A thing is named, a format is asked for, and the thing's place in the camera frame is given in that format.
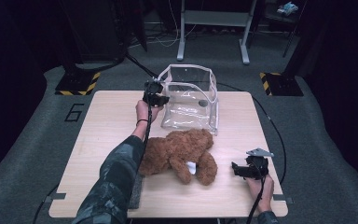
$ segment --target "handheld controller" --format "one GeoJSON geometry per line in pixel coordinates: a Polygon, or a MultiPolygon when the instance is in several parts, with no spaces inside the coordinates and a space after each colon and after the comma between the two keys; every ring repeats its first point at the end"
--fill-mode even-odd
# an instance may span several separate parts
{"type": "Polygon", "coordinates": [[[249,156],[246,158],[246,162],[249,166],[239,166],[235,162],[231,162],[234,175],[261,179],[269,173],[269,161],[264,157],[249,156]]]}
{"type": "Polygon", "coordinates": [[[162,92],[162,85],[157,82],[146,82],[144,98],[142,99],[151,106],[162,106],[169,102],[170,97],[160,95],[162,92]]]}

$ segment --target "metal stand leg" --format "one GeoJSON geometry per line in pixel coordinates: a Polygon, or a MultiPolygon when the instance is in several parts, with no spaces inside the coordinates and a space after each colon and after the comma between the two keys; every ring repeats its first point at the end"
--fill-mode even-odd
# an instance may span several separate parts
{"type": "Polygon", "coordinates": [[[185,56],[185,0],[182,0],[182,11],[180,17],[180,42],[176,60],[181,62],[185,56]]]}
{"type": "Polygon", "coordinates": [[[248,49],[246,48],[246,39],[248,38],[249,30],[251,29],[252,19],[255,11],[255,2],[255,0],[252,2],[251,10],[249,12],[249,18],[246,22],[245,32],[243,32],[243,38],[240,39],[242,62],[246,65],[250,63],[248,49]]]}
{"type": "Polygon", "coordinates": [[[287,42],[286,49],[284,50],[283,58],[286,57],[287,50],[289,50],[290,44],[292,43],[292,40],[293,40],[293,36],[295,36],[296,29],[297,29],[297,26],[289,35],[289,41],[287,42]]]}

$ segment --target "gray carpet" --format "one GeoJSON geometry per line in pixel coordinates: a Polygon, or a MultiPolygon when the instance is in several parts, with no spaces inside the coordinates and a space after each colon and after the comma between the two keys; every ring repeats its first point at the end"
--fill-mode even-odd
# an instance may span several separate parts
{"type": "MultiPolygon", "coordinates": [[[[343,160],[324,128],[317,101],[302,77],[297,77],[303,97],[267,96],[260,72],[281,72],[294,45],[282,58],[286,39],[279,35],[257,34],[249,49],[251,64],[243,65],[235,35],[195,37],[186,42],[185,59],[213,70],[219,91],[235,91],[226,85],[250,92],[266,109],[277,126],[287,153],[287,173],[282,189],[293,198],[281,223],[358,223],[358,174],[343,160]]],[[[178,42],[171,47],[149,44],[129,48],[130,54],[155,73],[176,61],[178,42]]],[[[97,67],[100,64],[87,64],[97,67]]],[[[59,96],[54,88],[63,75],[61,67],[46,72],[48,87],[44,99],[0,164],[0,223],[31,223],[38,205],[57,185],[75,144],[92,99],[88,96],[59,96]],[[73,104],[81,110],[78,122],[65,122],[73,104]]],[[[101,90],[142,90],[148,75],[125,60],[103,71],[94,94],[101,90]]],[[[278,176],[283,172],[282,145],[271,123],[256,105],[278,176]]],[[[36,223],[69,223],[71,218],[52,218],[45,203],[36,223]]],[[[237,219],[244,223],[245,218],[237,219]]]]}

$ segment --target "person's right hand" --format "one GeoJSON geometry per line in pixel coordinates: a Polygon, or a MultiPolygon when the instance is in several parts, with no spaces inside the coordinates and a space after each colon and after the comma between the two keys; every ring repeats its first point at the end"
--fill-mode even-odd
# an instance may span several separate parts
{"type": "MultiPolygon", "coordinates": [[[[252,198],[256,200],[258,193],[261,190],[261,180],[255,180],[252,178],[245,177],[246,182],[249,185],[249,189],[251,191],[252,198]]],[[[270,175],[266,175],[266,179],[264,182],[264,190],[261,196],[261,200],[258,203],[257,209],[260,213],[266,211],[272,211],[271,208],[271,200],[274,192],[274,180],[270,175]]]]}

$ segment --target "person's arm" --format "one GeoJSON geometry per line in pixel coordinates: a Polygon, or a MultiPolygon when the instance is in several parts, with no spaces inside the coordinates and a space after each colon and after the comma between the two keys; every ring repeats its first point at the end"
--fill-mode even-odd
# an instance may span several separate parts
{"type": "MultiPolygon", "coordinates": [[[[162,107],[152,108],[152,122],[162,107]]],[[[132,134],[115,147],[100,169],[100,177],[80,205],[72,223],[125,223],[139,164],[145,152],[148,105],[139,101],[132,134]]]]}
{"type": "MultiPolygon", "coordinates": [[[[245,179],[249,185],[252,198],[256,200],[257,195],[261,190],[261,184],[262,184],[261,180],[255,180],[247,177],[245,179]]],[[[263,194],[257,206],[257,210],[260,213],[257,217],[258,224],[279,223],[278,219],[276,218],[275,214],[272,212],[272,208],[271,208],[271,200],[272,200],[273,192],[274,192],[274,180],[270,175],[266,175],[264,181],[263,194]]]]}
{"type": "MultiPolygon", "coordinates": [[[[156,119],[158,112],[163,107],[152,107],[152,122],[156,119]]],[[[132,135],[139,137],[144,140],[147,128],[147,119],[149,116],[148,105],[144,101],[139,101],[135,107],[136,109],[136,128],[133,131],[132,135]]]]}

